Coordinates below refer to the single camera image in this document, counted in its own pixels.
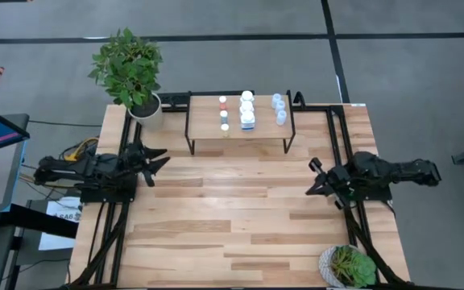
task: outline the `wooden table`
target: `wooden table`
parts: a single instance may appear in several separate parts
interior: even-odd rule
[[[282,96],[286,103],[286,123],[282,126],[276,124],[275,110],[271,107],[271,96],[256,95],[254,101],[255,129],[242,130],[239,117],[241,96],[226,96],[226,109],[228,111],[229,136],[224,137],[221,130],[221,117],[219,115],[220,96],[191,96],[187,116],[186,135],[189,150],[194,154],[195,140],[211,139],[282,139],[284,152],[288,152],[295,136],[292,111],[289,107],[291,98]]]
[[[345,105],[345,112],[354,151],[376,153],[367,108]],[[164,117],[164,129],[144,131],[142,140],[151,148],[167,148],[172,159],[160,170],[156,187],[139,178],[118,286],[326,286],[317,271],[318,257],[348,238],[343,214],[331,199],[304,195],[316,176],[308,168],[310,159],[319,157],[324,168],[334,165],[325,114],[295,112],[296,137],[288,154],[278,140],[218,139],[199,141],[195,156],[184,140],[186,114]],[[107,107],[98,152],[118,152],[124,118],[122,106]],[[365,204],[375,248],[407,280],[395,218],[380,202]],[[84,207],[72,277],[86,266],[99,208]],[[102,218],[95,249],[103,224]],[[111,249],[104,281],[110,278],[113,254]]]

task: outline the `green leafy plant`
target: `green leafy plant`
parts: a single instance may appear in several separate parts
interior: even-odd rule
[[[331,268],[336,278],[355,288],[375,284],[374,261],[350,246],[339,246],[333,254]]]
[[[155,43],[143,42],[125,28],[118,30],[110,42],[93,55],[96,67],[88,75],[96,84],[106,87],[114,98],[114,104],[145,106],[151,100],[151,92],[160,89],[156,81],[159,63],[162,62],[159,47]]]

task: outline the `small bottle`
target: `small bottle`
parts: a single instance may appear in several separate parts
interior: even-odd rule
[[[279,114],[281,110],[285,111],[286,103],[284,101],[278,101],[275,107],[275,116]]]
[[[226,110],[226,97],[225,96],[219,97],[219,109]]]
[[[244,131],[254,130],[255,127],[255,116],[254,112],[246,111],[241,114],[241,129]]]
[[[222,133],[225,138],[229,136],[229,124],[222,124]]]
[[[254,101],[254,94],[251,91],[244,91],[239,98],[241,104],[243,102],[253,102]]]
[[[243,114],[244,112],[253,112],[254,104],[251,101],[244,101],[239,107],[239,112]]]
[[[229,122],[229,113],[225,110],[219,112],[219,115],[222,117],[222,124],[228,124]]]
[[[286,117],[288,116],[288,113],[286,113],[285,110],[281,110],[278,114],[277,114],[277,125],[279,126],[282,126],[284,123],[286,123]]]
[[[271,107],[272,109],[275,109],[277,103],[282,100],[282,96],[280,96],[280,93],[276,93],[271,97]]]

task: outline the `white container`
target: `white container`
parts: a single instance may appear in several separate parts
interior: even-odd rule
[[[241,101],[241,104],[243,102],[253,102],[255,100],[254,94],[251,91],[244,91],[241,94],[241,97],[239,98],[239,101]]]
[[[160,101],[160,97],[157,96],[156,93],[151,93],[153,97],[156,97],[159,100],[159,107],[155,113],[147,116],[147,117],[137,117],[132,114],[131,110],[128,110],[130,116],[132,116],[139,124],[143,125],[149,131],[158,131],[162,129],[162,125],[164,124],[164,116],[162,115],[162,103]]]
[[[219,112],[220,117],[222,117],[222,124],[228,124],[229,122],[229,113],[225,110]]]
[[[359,251],[359,249],[355,246],[350,246],[356,251]],[[325,282],[331,284],[335,288],[347,288],[343,283],[339,281],[338,278],[334,275],[334,272],[332,270],[332,258],[334,256],[334,252],[338,249],[338,246],[332,246],[325,250],[323,253],[320,255],[320,259],[318,262],[318,269],[320,270],[321,277],[323,277],[323,280]]]
[[[253,112],[253,111],[254,111],[254,104],[251,101],[244,101],[239,107],[239,112],[241,114],[245,112]]]
[[[254,130],[255,128],[255,115],[254,112],[244,112],[241,114],[241,129],[244,131]]]
[[[226,97],[225,96],[219,97],[219,109],[226,110]]]
[[[286,123],[286,118],[288,117],[288,114],[286,113],[285,110],[279,111],[277,114],[277,125],[282,126],[284,123]]]
[[[271,97],[271,108],[275,109],[277,102],[279,102],[280,100],[282,100],[282,96],[280,95],[280,93],[274,94],[273,97]]]
[[[275,116],[279,115],[281,110],[285,110],[286,103],[284,101],[278,101],[277,105],[275,106]]]
[[[229,136],[229,124],[222,124],[222,133],[225,138]]]

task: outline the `white flower pot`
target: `white flower pot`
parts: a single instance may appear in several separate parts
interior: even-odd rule
[[[323,277],[325,282],[331,284],[335,288],[346,288],[345,285],[339,282],[338,278],[336,278],[332,271],[332,267],[330,266],[332,264],[332,256],[337,248],[338,246],[332,246],[321,253],[318,269],[320,269],[321,277]]]
[[[155,113],[147,117],[137,117],[132,114],[130,109],[128,109],[128,113],[147,130],[158,131],[162,129],[162,125],[164,123],[164,116],[162,115],[162,103],[160,102],[160,97],[156,93],[151,94],[159,100],[159,107]]]

